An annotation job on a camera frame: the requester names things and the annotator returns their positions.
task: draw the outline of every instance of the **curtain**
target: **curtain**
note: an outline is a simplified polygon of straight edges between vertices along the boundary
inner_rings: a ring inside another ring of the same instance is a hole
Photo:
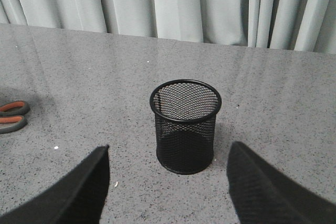
[[[336,0],[0,0],[0,23],[336,54]]]

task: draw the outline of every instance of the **speckled table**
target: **speckled table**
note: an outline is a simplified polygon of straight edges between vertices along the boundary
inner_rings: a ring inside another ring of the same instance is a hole
[[[32,109],[25,128],[0,135],[0,214],[105,144],[101,223],[238,223],[226,178],[232,141],[336,202],[335,69],[328,54],[0,24],[0,104]],[[189,176],[157,161],[149,107],[156,86],[180,78],[223,99],[213,163]]]

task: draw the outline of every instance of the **scissors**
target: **scissors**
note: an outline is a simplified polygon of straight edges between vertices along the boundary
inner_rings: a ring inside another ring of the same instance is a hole
[[[23,115],[29,110],[29,104],[25,101],[15,101],[0,106],[0,134],[22,129],[27,124]]]

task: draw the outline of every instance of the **granite surface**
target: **granite surface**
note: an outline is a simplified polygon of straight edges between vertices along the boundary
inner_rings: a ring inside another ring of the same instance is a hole
[[[0,104],[31,106],[26,127],[0,135],[0,214],[105,144],[101,223],[238,223],[226,177],[232,141],[335,203],[335,69],[329,54],[0,24]],[[149,107],[155,87],[182,78],[223,99],[213,163],[188,176],[156,159]]]

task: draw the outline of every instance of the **mesh cup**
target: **mesh cup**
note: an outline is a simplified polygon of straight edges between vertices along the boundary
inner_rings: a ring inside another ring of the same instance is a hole
[[[174,80],[153,91],[150,106],[155,113],[156,155],[163,167],[195,174],[212,162],[221,105],[217,90],[200,81]]]

